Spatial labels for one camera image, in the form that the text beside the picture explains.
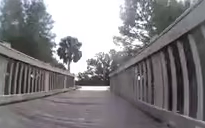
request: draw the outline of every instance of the green foliage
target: green foliage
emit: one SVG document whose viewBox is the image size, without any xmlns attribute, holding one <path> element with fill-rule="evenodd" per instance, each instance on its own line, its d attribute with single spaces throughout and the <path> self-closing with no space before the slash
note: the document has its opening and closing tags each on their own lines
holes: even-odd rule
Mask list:
<svg viewBox="0 0 205 128">
<path fill-rule="evenodd" d="M 97 53 L 94 58 L 87 60 L 87 70 L 79 73 L 77 84 L 109 85 L 109 74 L 125 61 L 125 53 L 112 49 L 109 53 Z"/>
<path fill-rule="evenodd" d="M 183 3 L 177 0 L 125 0 L 125 5 L 121 7 L 121 36 L 114 37 L 114 43 L 129 50 L 142 48 L 189 6 L 188 1 Z"/>
<path fill-rule="evenodd" d="M 77 38 L 68 36 L 61 39 L 59 43 L 59 48 L 57 54 L 64 63 L 68 65 L 68 70 L 70 70 L 71 62 L 78 62 L 82 57 L 82 52 L 80 48 L 82 43 L 78 41 Z"/>
<path fill-rule="evenodd" d="M 53 20 L 43 0 L 2 0 L 0 40 L 36 59 L 52 62 Z"/>
</svg>

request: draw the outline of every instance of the wooden railing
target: wooden railing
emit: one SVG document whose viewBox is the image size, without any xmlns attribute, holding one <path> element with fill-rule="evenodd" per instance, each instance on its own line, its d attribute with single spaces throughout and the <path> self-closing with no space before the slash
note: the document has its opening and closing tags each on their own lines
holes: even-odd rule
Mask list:
<svg viewBox="0 0 205 128">
<path fill-rule="evenodd" d="M 205 127 L 205 0 L 111 73 L 110 85 L 175 127 Z"/>
<path fill-rule="evenodd" d="M 74 75 L 0 43 L 0 95 L 74 87 Z"/>
</svg>

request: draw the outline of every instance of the bridge deck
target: bridge deck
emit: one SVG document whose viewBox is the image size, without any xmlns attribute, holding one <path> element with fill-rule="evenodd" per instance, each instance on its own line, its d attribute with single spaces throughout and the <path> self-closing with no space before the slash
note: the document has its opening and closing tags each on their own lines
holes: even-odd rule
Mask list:
<svg viewBox="0 0 205 128">
<path fill-rule="evenodd" d="M 161 128 L 109 91 L 73 91 L 0 107 L 0 128 Z"/>
</svg>

